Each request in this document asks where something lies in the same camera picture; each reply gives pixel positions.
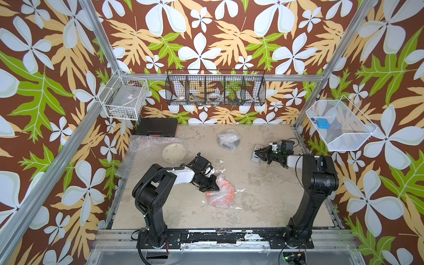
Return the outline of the cream dinner plate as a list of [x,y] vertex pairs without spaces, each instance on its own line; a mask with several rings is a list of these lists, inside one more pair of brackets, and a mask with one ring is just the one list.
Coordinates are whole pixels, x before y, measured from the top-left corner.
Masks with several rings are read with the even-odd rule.
[[186,149],[182,144],[169,144],[162,151],[162,158],[169,163],[180,162],[186,156]]

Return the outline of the bubble wrap pile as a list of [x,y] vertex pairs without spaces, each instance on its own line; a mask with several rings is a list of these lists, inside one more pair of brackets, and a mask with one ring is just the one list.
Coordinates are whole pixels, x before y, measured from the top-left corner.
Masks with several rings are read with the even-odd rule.
[[[169,163],[162,158],[162,151],[169,144],[182,144],[186,148],[186,155],[182,161]],[[128,151],[117,174],[123,179],[141,178],[155,163],[162,167],[178,167],[181,163],[188,162],[190,154],[187,141],[181,138],[132,135]]]

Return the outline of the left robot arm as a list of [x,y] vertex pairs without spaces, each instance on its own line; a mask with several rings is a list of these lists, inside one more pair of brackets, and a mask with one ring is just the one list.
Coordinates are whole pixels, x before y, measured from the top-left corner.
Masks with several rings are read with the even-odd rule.
[[195,185],[201,192],[219,191],[217,176],[211,162],[200,153],[188,164],[162,167],[153,164],[132,191],[135,206],[145,219],[148,243],[161,247],[166,241],[167,225],[162,208],[173,186],[185,183]]

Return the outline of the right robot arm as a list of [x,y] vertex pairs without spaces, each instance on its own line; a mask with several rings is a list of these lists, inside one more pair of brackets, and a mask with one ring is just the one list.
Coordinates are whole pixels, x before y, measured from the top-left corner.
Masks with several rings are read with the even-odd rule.
[[329,156],[294,154],[295,142],[281,140],[265,148],[257,148],[254,157],[270,164],[275,161],[284,168],[300,169],[295,176],[304,190],[299,208],[290,218],[284,232],[284,241],[290,248],[306,244],[311,239],[312,225],[322,203],[339,187],[339,178]]

